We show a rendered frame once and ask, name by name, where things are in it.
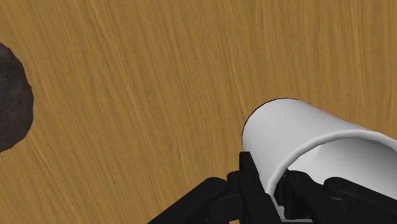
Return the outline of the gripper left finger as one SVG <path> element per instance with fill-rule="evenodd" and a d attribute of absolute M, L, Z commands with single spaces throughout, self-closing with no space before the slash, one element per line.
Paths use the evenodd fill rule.
<path fill-rule="evenodd" d="M 282 224 L 265 193 L 249 152 L 239 153 L 239 170 L 227 179 L 205 179 L 148 224 Z"/>

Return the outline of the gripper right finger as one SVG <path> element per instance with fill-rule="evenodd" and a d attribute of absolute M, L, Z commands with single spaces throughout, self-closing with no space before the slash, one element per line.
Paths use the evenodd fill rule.
<path fill-rule="evenodd" d="M 397 224 L 397 200 L 344 178 L 323 184 L 308 174 L 285 171 L 274 193 L 288 220 L 312 224 Z"/>

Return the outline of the white cup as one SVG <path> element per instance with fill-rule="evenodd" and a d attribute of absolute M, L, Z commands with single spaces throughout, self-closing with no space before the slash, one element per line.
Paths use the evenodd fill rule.
<path fill-rule="evenodd" d="M 257 108 L 242 131 L 266 193 L 275 197 L 286 170 L 316 183 L 340 177 L 397 199 L 397 140 L 296 99 Z"/>

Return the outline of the dark brown round object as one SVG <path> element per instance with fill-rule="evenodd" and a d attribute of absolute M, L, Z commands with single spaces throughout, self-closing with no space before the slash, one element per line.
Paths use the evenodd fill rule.
<path fill-rule="evenodd" d="M 32 87 L 21 61 L 0 43 L 0 153 L 26 137 L 33 123 L 33 105 Z"/>

